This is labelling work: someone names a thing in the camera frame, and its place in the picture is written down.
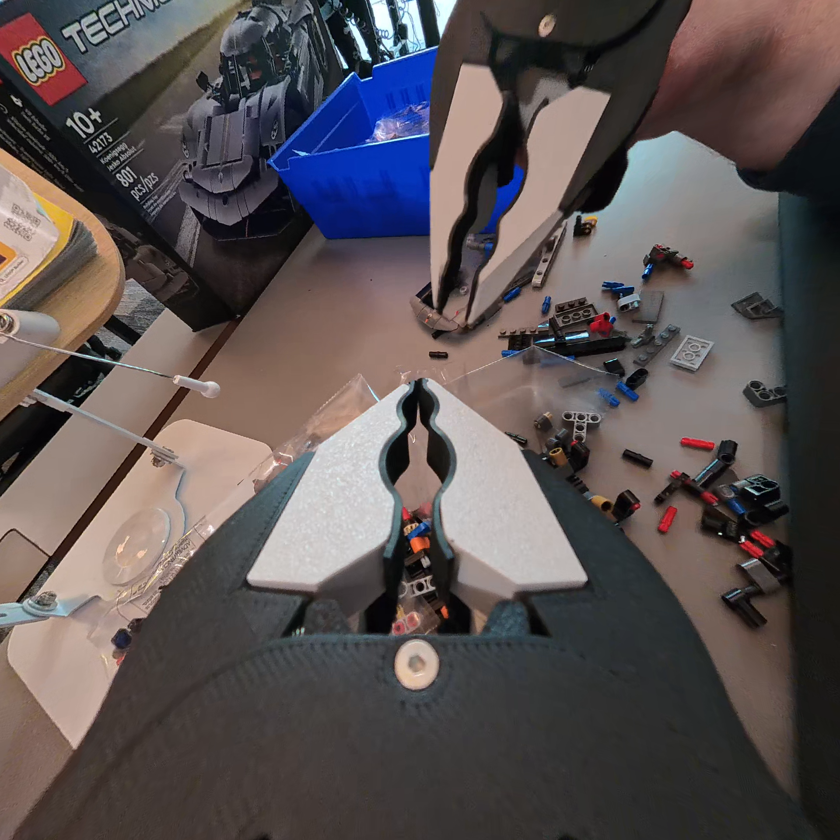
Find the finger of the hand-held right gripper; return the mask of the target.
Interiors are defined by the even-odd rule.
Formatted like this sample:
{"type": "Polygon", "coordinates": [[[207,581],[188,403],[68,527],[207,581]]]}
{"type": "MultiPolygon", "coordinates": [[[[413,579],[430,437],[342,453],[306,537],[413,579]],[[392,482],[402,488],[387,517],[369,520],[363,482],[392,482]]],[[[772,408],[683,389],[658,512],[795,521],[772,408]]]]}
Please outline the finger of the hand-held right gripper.
{"type": "Polygon", "coordinates": [[[603,91],[578,87],[536,111],[521,190],[500,217],[496,245],[477,275],[468,326],[476,326],[503,296],[523,262],[562,220],[561,201],[609,99],[603,91]]]}
{"type": "Polygon", "coordinates": [[[511,181],[502,149],[508,104],[488,65],[461,66],[430,170],[430,276],[440,314],[459,284],[468,235],[488,227],[511,181]]]}

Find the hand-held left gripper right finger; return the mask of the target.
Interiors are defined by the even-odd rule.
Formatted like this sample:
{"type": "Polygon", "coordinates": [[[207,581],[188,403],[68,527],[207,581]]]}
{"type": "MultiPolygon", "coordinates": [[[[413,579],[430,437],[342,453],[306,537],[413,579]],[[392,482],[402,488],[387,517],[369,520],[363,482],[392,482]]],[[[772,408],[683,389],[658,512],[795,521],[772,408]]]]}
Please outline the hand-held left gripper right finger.
{"type": "Polygon", "coordinates": [[[585,568],[518,444],[441,384],[420,381],[432,497],[430,559],[446,606],[443,634],[504,602],[583,590],[585,568]]]}

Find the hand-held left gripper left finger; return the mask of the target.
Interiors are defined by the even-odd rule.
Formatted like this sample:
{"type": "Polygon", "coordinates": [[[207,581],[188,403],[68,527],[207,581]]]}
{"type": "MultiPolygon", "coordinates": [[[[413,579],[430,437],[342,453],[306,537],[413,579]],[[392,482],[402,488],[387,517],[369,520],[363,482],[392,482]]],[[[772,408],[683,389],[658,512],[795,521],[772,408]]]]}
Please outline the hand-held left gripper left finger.
{"type": "Polygon", "coordinates": [[[335,601],[346,616],[403,575],[403,501],[396,482],[410,464],[420,381],[391,394],[306,459],[247,575],[256,589],[335,601]]]}

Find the clear bag of pieces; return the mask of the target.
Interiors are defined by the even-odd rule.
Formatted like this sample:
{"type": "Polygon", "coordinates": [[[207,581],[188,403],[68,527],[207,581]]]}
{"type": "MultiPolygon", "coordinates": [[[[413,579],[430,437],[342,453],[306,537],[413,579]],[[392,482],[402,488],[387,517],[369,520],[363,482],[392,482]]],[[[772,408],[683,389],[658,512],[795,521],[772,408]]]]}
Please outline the clear bag of pieces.
{"type": "Polygon", "coordinates": [[[126,584],[114,597],[105,601],[104,612],[87,639],[100,655],[109,684],[140,634],[143,622],[161,599],[165,587],[173,582],[222,522],[222,519],[211,516],[200,519],[152,564],[149,571],[143,572],[136,582],[126,584]]]}

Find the large clear plastic bag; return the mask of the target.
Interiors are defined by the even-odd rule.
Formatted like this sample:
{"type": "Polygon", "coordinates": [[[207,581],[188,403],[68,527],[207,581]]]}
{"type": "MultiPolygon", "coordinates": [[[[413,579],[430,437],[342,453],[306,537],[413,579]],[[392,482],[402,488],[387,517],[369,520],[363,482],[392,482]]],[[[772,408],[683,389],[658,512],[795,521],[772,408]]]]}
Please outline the large clear plastic bag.
{"type": "Polygon", "coordinates": [[[561,421],[563,412],[600,413],[603,422],[621,406],[623,394],[618,388],[623,380],[616,375],[540,349],[504,351],[498,360],[472,371],[445,360],[418,368],[398,364],[392,371],[396,384],[420,377],[443,386],[520,448],[541,455],[550,438],[571,438],[561,421]]]}

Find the grey lego connector assembly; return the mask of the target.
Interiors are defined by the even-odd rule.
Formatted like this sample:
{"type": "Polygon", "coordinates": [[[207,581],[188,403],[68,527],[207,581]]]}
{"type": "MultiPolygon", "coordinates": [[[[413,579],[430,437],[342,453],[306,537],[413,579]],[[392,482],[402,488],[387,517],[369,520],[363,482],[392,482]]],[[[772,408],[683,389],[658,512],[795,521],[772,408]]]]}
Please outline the grey lego connector assembly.
{"type": "Polygon", "coordinates": [[[501,306],[496,304],[489,308],[475,324],[469,326],[458,312],[451,318],[437,312],[434,308],[433,297],[432,284],[428,282],[415,295],[415,297],[411,299],[411,308],[416,320],[421,324],[421,326],[425,327],[426,330],[432,333],[432,338],[434,340],[445,334],[465,335],[475,331],[478,329],[480,324],[495,317],[501,306]]]}

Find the person's right forearm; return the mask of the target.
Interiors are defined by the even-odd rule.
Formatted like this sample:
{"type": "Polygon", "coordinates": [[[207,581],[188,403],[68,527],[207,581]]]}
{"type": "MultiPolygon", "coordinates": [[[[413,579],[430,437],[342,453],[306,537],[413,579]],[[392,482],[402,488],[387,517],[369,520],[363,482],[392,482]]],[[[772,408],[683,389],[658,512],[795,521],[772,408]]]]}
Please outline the person's right forearm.
{"type": "Polygon", "coordinates": [[[813,203],[839,204],[839,90],[772,170],[737,169],[751,188],[786,193],[813,203]]]}

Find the long grey lego liftarm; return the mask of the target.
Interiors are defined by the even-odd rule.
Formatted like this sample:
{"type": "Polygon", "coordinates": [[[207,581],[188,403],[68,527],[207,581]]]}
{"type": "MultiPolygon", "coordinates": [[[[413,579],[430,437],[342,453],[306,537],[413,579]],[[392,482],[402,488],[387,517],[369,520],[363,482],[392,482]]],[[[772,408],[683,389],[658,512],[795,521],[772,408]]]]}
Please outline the long grey lego liftarm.
{"type": "Polygon", "coordinates": [[[539,263],[532,275],[531,287],[535,290],[540,290],[544,287],[553,262],[559,252],[566,231],[568,228],[568,221],[563,221],[562,225],[558,226],[549,238],[544,242],[540,254],[539,263]]]}

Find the pile of loose lego pieces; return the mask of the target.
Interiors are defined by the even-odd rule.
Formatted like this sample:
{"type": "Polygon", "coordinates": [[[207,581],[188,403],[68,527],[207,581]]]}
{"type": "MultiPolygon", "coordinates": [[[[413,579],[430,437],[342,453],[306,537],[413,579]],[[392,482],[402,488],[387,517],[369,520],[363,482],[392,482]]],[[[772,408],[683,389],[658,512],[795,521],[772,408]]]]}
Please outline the pile of loose lego pieces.
{"type": "MultiPolygon", "coordinates": [[[[664,301],[661,292],[637,291],[635,285],[620,280],[605,280],[602,291],[612,297],[617,314],[631,314],[634,322],[644,325],[638,336],[630,339],[616,326],[615,314],[598,311],[586,297],[553,303],[550,296],[542,302],[543,320],[539,324],[533,328],[501,330],[499,336],[508,342],[504,351],[510,354],[540,349],[574,361],[593,355],[607,356],[626,348],[636,350],[630,371],[615,356],[602,362],[604,371],[623,380],[618,385],[623,393],[619,399],[623,397],[635,403],[638,390],[648,379],[648,366],[675,339],[680,344],[686,334],[675,324],[657,328],[664,301]]],[[[703,504],[701,530],[736,544],[749,556],[738,564],[744,584],[721,594],[721,601],[748,627],[759,629],[767,620],[755,606],[755,599],[779,591],[792,580],[791,549],[761,530],[790,511],[782,499],[780,484],[763,474],[722,481],[737,460],[739,446],[734,440],[723,439],[716,444],[706,439],[682,437],[679,445],[711,452],[714,457],[695,476],[678,469],[671,471],[668,484],[654,497],[654,504],[664,505],[676,493],[685,492],[703,504]]]]}

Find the light grey square lego plate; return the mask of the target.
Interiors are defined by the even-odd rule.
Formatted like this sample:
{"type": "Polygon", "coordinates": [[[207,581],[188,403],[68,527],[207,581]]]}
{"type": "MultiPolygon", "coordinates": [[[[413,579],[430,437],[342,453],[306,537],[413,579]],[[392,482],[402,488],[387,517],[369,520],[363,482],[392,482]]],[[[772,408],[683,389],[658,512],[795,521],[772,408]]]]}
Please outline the light grey square lego plate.
{"type": "Polygon", "coordinates": [[[687,334],[668,362],[677,369],[696,373],[707,359],[715,343],[687,334]]]}

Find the black lego set box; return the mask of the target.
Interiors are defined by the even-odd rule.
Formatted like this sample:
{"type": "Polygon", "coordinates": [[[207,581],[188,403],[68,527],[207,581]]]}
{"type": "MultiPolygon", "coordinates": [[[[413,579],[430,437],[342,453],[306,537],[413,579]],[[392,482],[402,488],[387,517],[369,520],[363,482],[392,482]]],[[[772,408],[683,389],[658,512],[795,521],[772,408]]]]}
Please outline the black lego set box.
{"type": "Polygon", "coordinates": [[[307,233],[269,161],[341,69],[318,2],[2,2],[2,147],[200,331],[244,315],[307,233]]]}

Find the lego instruction booklet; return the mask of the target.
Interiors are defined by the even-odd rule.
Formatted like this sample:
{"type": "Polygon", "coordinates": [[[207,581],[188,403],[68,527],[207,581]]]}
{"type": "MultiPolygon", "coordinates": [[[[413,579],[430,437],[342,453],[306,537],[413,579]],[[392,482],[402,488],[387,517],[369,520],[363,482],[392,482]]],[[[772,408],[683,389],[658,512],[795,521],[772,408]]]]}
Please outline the lego instruction booklet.
{"type": "Polygon", "coordinates": [[[36,310],[98,255],[77,217],[1,169],[1,308],[36,310]]]}

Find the person's right hand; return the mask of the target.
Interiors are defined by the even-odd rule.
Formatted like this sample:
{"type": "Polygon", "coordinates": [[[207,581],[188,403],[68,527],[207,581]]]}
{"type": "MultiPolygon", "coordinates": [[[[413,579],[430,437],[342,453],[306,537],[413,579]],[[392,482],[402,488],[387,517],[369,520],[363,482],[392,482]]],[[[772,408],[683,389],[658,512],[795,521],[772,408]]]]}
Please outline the person's right hand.
{"type": "Polygon", "coordinates": [[[766,172],[838,85],[838,1],[695,1],[634,141],[678,132],[766,172]]]}

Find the blue plastic bin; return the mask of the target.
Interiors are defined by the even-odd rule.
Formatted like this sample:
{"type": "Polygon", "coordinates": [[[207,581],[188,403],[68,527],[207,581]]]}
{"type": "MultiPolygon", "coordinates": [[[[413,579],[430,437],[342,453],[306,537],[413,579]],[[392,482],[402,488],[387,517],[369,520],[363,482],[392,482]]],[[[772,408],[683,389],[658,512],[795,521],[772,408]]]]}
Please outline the blue plastic bin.
{"type": "Polygon", "coordinates": [[[428,236],[429,142],[423,132],[370,142],[377,122],[426,103],[436,48],[348,75],[269,165],[325,238],[428,236]]]}

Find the wooden and white book stand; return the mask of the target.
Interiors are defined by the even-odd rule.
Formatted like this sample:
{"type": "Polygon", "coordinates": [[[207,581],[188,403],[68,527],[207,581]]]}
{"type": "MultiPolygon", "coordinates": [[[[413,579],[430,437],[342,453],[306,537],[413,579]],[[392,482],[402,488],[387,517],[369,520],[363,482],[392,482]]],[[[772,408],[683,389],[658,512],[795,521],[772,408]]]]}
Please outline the wooden and white book stand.
{"type": "Polygon", "coordinates": [[[61,597],[98,594],[69,618],[16,627],[2,644],[2,738],[33,747],[46,733],[74,749],[96,716],[115,672],[90,644],[93,607],[114,588],[102,577],[104,551],[146,508],[171,510],[171,540],[234,490],[270,448],[191,420],[150,426],[175,395],[161,379],[117,369],[71,416],[2,495],[2,600],[23,595],[51,560],[61,597]]]}

